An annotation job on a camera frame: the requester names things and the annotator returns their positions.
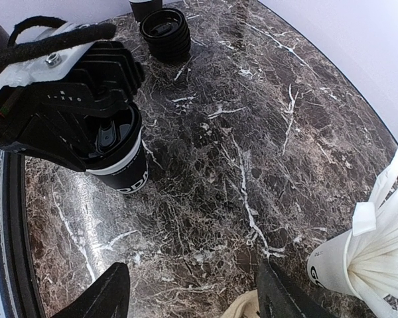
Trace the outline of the brown cardboard cup carrier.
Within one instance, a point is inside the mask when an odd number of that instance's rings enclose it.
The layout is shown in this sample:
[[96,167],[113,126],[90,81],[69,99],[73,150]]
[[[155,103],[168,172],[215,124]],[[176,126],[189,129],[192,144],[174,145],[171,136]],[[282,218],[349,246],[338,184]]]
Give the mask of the brown cardboard cup carrier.
[[221,318],[259,318],[257,290],[240,295],[222,314]]

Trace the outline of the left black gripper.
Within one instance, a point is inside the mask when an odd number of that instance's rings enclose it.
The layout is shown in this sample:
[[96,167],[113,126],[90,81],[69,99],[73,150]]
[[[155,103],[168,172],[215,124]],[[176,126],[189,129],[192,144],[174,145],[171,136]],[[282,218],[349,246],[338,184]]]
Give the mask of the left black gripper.
[[79,154],[93,147],[82,119],[108,118],[130,102],[133,98],[114,89],[99,99],[90,89],[76,93],[72,84],[5,87],[0,91],[0,149],[86,171]]

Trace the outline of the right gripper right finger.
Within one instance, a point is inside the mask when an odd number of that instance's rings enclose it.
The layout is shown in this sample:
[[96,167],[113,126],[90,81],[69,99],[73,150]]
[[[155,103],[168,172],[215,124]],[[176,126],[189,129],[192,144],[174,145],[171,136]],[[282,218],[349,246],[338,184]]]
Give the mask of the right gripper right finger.
[[333,317],[270,260],[262,261],[259,267],[257,297],[260,317]]

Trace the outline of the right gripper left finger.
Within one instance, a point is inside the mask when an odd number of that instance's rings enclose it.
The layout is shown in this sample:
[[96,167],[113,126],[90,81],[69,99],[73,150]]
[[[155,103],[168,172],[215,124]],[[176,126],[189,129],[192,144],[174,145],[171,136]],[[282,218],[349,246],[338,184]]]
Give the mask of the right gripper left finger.
[[130,276],[128,266],[112,264],[82,295],[53,317],[128,317]]

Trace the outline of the stack of paper cups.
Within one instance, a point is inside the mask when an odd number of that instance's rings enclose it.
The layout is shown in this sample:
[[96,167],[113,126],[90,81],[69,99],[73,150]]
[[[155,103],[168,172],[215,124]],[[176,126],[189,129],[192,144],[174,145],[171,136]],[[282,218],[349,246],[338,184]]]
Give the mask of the stack of paper cups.
[[135,20],[140,23],[148,14],[163,7],[162,0],[129,0]]

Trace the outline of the stack of black lids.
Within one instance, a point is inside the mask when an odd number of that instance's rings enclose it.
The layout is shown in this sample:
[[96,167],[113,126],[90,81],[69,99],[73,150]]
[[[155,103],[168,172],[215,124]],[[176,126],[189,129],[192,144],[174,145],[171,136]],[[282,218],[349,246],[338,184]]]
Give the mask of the stack of black lids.
[[148,14],[140,24],[140,33],[151,55],[160,62],[175,64],[190,53],[190,29],[178,9],[164,8]]

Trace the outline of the black paper coffee cup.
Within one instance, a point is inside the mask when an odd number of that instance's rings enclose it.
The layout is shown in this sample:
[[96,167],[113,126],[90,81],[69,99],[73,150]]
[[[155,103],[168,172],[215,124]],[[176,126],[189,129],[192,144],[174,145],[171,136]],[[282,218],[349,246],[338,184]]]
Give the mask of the black paper coffee cup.
[[141,132],[132,149],[120,161],[107,168],[86,171],[119,193],[132,194],[139,191],[149,177]]

